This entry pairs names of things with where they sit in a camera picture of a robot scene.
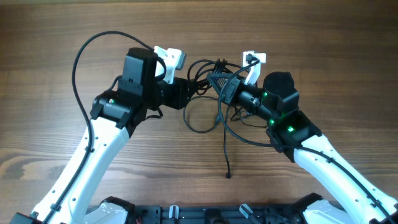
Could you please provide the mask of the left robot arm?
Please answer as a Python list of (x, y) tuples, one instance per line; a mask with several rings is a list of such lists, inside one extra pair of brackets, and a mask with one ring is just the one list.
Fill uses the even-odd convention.
[(94, 192), (110, 163), (130, 140), (136, 127), (149, 119), (147, 110), (161, 105), (179, 110), (192, 87), (176, 78), (186, 55), (179, 49), (131, 48), (123, 74), (97, 96), (89, 125), (62, 174), (30, 215), (16, 213), (12, 223), (129, 223), (135, 206), (116, 197), (104, 199), (88, 212)]

